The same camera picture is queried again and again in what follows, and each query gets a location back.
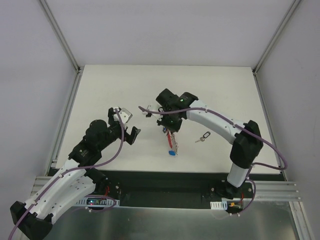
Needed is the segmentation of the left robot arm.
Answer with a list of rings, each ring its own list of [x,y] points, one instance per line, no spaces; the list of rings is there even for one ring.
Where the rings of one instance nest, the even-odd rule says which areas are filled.
[[[16,201],[10,207],[14,229],[30,240],[43,240],[76,202],[91,193],[104,197],[109,183],[97,169],[97,162],[102,151],[116,140],[130,145],[135,142],[140,129],[133,127],[131,133],[127,132],[132,116],[125,108],[111,107],[108,121],[92,121],[55,175],[25,202]]]

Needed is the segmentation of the black-headed key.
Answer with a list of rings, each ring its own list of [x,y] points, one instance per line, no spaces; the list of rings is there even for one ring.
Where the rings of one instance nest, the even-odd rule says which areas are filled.
[[[195,143],[204,142],[211,135],[210,131],[205,132]]]

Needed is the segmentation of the red-handled metal key organizer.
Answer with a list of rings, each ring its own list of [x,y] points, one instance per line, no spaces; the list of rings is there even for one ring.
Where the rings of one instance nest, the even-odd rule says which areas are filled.
[[[173,132],[171,132],[170,130],[166,130],[165,132],[166,137],[167,137],[167,141],[168,141],[168,151],[175,151],[176,155],[178,155],[178,143],[176,141],[175,135]]]

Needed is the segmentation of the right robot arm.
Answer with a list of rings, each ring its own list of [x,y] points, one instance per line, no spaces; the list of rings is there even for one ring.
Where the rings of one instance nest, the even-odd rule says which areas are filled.
[[[178,96],[166,88],[155,100],[161,113],[157,120],[159,126],[177,133],[183,119],[190,120],[207,127],[232,145],[231,169],[224,184],[214,189],[218,196],[230,200],[241,194],[249,168],[263,147],[258,124],[253,120],[235,121],[218,112],[213,113],[203,101],[189,92]]]

